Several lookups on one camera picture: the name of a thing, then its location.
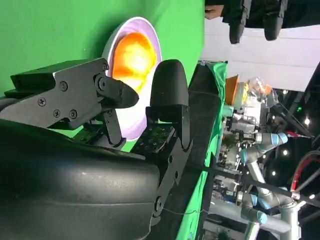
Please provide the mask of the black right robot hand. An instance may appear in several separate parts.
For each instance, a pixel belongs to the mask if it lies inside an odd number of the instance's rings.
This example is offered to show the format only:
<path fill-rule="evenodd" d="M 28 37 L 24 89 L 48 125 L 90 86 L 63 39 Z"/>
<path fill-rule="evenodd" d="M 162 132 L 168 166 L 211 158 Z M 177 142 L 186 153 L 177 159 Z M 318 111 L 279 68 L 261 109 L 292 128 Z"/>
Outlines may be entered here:
<path fill-rule="evenodd" d="M 142 240 L 160 221 L 193 145 L 184 67 L 156 67 L 130 152 L 116 111 L 139 96 L 108 69 L 82 59 L 11 76 L 0 99 L 1 239 Z"/>

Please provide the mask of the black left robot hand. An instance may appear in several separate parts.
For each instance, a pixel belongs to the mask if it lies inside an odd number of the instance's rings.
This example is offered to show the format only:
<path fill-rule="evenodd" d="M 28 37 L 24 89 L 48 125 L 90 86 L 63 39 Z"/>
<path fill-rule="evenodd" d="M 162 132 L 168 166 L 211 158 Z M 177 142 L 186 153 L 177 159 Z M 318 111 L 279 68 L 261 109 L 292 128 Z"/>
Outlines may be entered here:
<path fill-rule="evenodd" d="M 318 0 L 227 0 L 222 21 L 229 25 L 229 41 L 238 44 L 245 28 L 263 29 L 267 41 L 278 38 L 282 29 L 320 23 Z"/>

